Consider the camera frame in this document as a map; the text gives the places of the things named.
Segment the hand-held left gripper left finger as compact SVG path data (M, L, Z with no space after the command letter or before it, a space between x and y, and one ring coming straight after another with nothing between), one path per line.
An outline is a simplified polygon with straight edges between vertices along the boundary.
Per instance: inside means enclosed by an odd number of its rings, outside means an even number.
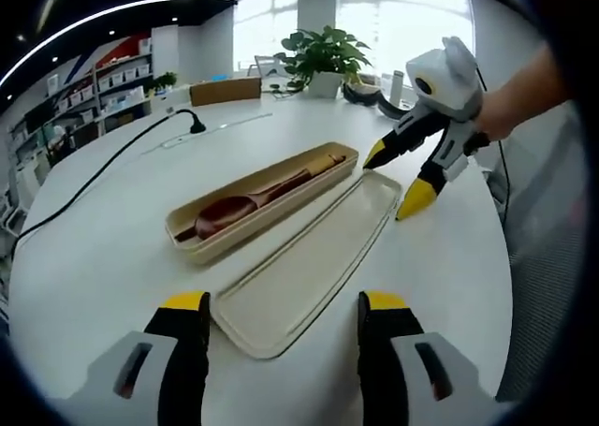
M88 425L199 425L209 371L211 295L176 295L88 367Z

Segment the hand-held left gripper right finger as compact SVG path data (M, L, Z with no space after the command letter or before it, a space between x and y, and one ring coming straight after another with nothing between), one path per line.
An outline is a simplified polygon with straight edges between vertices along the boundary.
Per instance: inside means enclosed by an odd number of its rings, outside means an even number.
M358 348L365 425L491 425L475 365L401 297L359 293Z

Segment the person's right hand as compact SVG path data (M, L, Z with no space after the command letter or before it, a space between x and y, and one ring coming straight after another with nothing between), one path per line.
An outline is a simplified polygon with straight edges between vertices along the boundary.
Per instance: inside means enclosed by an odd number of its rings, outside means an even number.
M507 138L521 123L518 112L512 108L511 96L504 89L485 93L475 118L477 131L484 133L490 141Z

